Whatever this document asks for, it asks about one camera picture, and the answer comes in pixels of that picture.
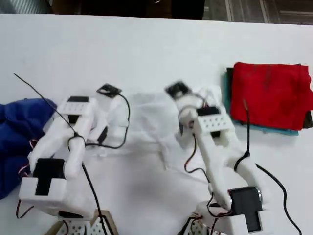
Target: red cloth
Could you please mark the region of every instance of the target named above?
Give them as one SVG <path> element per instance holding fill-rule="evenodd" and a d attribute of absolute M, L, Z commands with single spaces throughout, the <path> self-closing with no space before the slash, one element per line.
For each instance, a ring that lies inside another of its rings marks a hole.
<path fill-rule="evenodd" d="M 251 124 L 301 130 L 305 114 L 313 110 L 308 66 L 236 63 L 231 97 L 231 116 Z"/>

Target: floor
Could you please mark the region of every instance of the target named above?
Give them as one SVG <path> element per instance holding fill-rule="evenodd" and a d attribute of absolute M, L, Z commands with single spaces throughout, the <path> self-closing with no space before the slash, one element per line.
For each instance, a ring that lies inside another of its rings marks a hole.
<path fill-rule="evenodd" d="M 313 24 L 313 0 L 206 0 L 203 19 Z"/>
<path fill-rule="evenodd" d="M 52 8 L 56 14 L 172 18 L 171 0 L 106 0 L 101 5 L 54 0 Z M 313 0 L 205 0 L 203 20 L 313 25 Z"/>

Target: white table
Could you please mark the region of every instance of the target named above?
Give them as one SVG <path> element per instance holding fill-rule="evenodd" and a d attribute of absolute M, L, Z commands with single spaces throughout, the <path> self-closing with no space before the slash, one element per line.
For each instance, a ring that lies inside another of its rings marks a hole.
<path fill-rule="evenodd" d="M 14 72 L 59 102 L 105 82 L 125 91 L 162 91 L 178 79 L 220 84 L 225 68 L 237 61 L 313 68 L 312 42 L 312 26 L 0 15 L 0 103 L 37 97 Z M 246 140 L 245 129 L 238 128 L 238 135 Z M 299 137 L 251 131 L 252 154 L 287 188 L 290 214 L 304 235 L 313 231 L 312 137 L 313 129 Z M 155 155 L 111 158 L 101 167 L 93 174 L 103 178 L 95 185 L 100 205 L 110 210 L 121 235 L 176 234 L 196 204 L 208 199 L 205 184 L 164 172 Z M 270 178 L 268 186 L 276 234 L 296 235 L 283 212 L 280 188 Z M 32 211 L 17 220 L 17 194 L 18 188 L 0 201 L 1 234 L 43 234 L 55 218 Z"/>

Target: teal cloth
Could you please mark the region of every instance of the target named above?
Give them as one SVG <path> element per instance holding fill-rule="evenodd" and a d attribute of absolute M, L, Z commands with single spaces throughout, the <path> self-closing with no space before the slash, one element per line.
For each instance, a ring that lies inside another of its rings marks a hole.
<path fill-rule="evenodd" d="M 230 116 L 230 103 L 231 103 L 231 84 L 230 79 L 227 76 L 227 72 L 224 76 L 224 106 Z M 242 125 L 240 121 L 233 120 L 234 124 Z M 279 128 L 271 128 L 271 127 L 265 127 L 265 126 L 259 126 L 259 125 L 251 125 L 251 129 L 260 130 L 263 132 L 272 132 L 272 133 L 279 133 L 283 135 L 289 135 L 289 136 L 298 136 L 299 132 L 289 129 L 279 129 Z"/>

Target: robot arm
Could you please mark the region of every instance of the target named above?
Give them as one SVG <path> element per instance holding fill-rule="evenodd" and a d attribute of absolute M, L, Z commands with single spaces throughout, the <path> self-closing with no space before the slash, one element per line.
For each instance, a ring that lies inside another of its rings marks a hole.
<path fill-rule="evenodd" d="M 114 94 L 108 93 L 102 99 L 106 106 L 110 106 Z M 89 188 L 86 178 L 80 174 L 85 141 L 102 144 L 108 130 L 107 112 L 96 98 L 87 96 L 71 96 L 57 111 L 69 121 L 78 136 L 55 114 L 47 133 L 28 156 L 32 176 L 22 179 L 19 197 L 60 219 L 90 220 L 94 216 L 94 200 L 91 191 L 81 190 Z M 52 158 L 62 146 L 69 149 L 68 158 Z"/>
<path fill-rule="evenodd" d="M 186 85 L 178 82 L 168 87 L 166 92 L 174 99 L 179 110 L 179 122 L 183 126 L 179 141 L 186 142 L 189 139 L 191 142 L 192 134 L 195 135 L 210 181 L 209 191 L 214 193 L 220 206 L 218 211 L 224 211 L 221 210 L 224 208 L 230 212 L 231 216 L 219 219 L 217 230 L 228 235 L 248 235 L 252 232 L 271 234 L 269 212 L 262 208 L 269 202 L 269 193 L 253 158 L 245 158 L 237 168 L 237 173 L 249 186 L 236 189 L 228 189 L 226 186 L 224 168 L 234 169 L 235 163 L 246 150 L 238 140 L 234 125 L 221 103 L 220 88 L 213 86 L 194 94 Z M 216 136 L 221 145 L 216 145 Z M 211 227 L 215 217 L 208 213 L 206 202 L 201 203 L 197 211 L 203 216 L 204 223 Z"/>

